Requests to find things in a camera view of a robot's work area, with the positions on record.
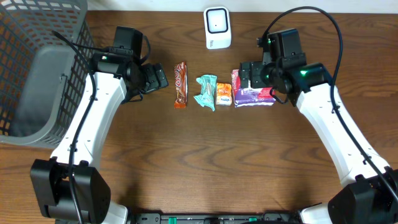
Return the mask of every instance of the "snack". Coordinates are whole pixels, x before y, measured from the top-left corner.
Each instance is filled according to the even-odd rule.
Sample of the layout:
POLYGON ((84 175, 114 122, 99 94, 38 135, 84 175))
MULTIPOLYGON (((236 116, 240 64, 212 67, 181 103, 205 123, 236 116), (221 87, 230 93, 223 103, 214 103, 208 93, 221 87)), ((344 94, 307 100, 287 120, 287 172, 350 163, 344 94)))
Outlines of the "snack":
POLYGON ((253 89, 249 86, 249 88, 241 88, 241 79, 239 78, 238 71, 238 69, 235 69, 231 73, 235 107, 271 106, 274 104, 275 99, 269 94, 271 87, 253 89))
POLYGON ((232 86, 229 83, 217 83, 217 105, 231 106, 232 86))
POLYGON ((188 82, 187 82, 187 63, 181 62, 174 65, 175 90, 177 98, 174 108, 185 108, 187 106, 188 82))
POLYGON ((216 109, 214 107, 214 92, 216 89, 217 76, 204 75, 197 78, 197 82, 201 84, 201 92, 200 95, 194 96, 194 99, 200 106, 208 106, 214 111, 216 109))

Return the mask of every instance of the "wood grain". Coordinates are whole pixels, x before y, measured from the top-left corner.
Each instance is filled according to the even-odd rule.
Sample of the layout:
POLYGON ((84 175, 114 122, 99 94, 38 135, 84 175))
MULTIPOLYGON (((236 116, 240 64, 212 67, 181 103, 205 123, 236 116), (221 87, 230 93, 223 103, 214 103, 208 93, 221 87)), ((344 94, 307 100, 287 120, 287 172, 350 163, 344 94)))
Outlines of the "wood grain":
MULTIPOLYGON (((261 59, 256 47, 274 13, 231 13, 230 48, 207 50, 199 12, 89 12, 97 46, 113 43, 116 26, 150 40, 150 62, 161 62, 170 86, 140 103, 120 106, 104 145, 101 175, 112 199, 165 213, 253 213, 327 202, 340 189, 334 165, 310 123, 290 105, 200 107, 196 77, 230 82, 239 62, 261 59), (187 61, 188 107, 175 110, 173 65, 187 61)), ((398 16, 335 14, 344 38, 337 86, 378 153, 398 165, 398 16)), ((295 13, 273 30, 295 27, 309 63, 333 73, 338 41, 321 14, 295 13)), ((51 151, 0 147, 0 222, 53 223, 42 218, 29 178, 34 159, 51 151)))

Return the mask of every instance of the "gray plastic basket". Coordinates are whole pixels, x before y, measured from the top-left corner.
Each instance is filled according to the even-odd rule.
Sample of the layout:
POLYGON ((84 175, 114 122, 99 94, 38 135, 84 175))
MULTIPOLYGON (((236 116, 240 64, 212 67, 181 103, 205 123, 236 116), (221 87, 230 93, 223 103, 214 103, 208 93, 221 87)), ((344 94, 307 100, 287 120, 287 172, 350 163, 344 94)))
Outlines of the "gray plastic basket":
MULTIPOLYGON (((0 4, 0 142, 55 148, 83 95, 87 70, 51 34, 93 46, 86 0, 0 4)), ((92 51, 80 49, 90 58, 92 51)))

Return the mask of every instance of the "white card reader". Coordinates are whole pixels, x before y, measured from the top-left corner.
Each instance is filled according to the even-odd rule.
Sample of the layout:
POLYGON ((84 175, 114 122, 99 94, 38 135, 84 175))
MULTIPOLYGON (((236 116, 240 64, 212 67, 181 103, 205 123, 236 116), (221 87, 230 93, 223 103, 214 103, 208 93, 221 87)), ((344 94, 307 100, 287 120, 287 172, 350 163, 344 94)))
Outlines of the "white card reader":
POLYGON ((231 45, 231 23, 225 7, 209 7, 205 18, 206 46, 208 49, 223 49, 231 45))

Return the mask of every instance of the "white wall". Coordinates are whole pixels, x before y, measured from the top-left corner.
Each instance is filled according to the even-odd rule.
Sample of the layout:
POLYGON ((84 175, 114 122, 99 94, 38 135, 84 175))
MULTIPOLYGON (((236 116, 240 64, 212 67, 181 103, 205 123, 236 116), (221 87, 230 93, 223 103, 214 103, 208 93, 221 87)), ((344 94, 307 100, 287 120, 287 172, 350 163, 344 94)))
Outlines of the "white wall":
POLYGON ((88 0, 89 10, 203 11, 225 6, 231 12, 283 12, 316 6, 326 12, 398 13, 398 0, 88 0))

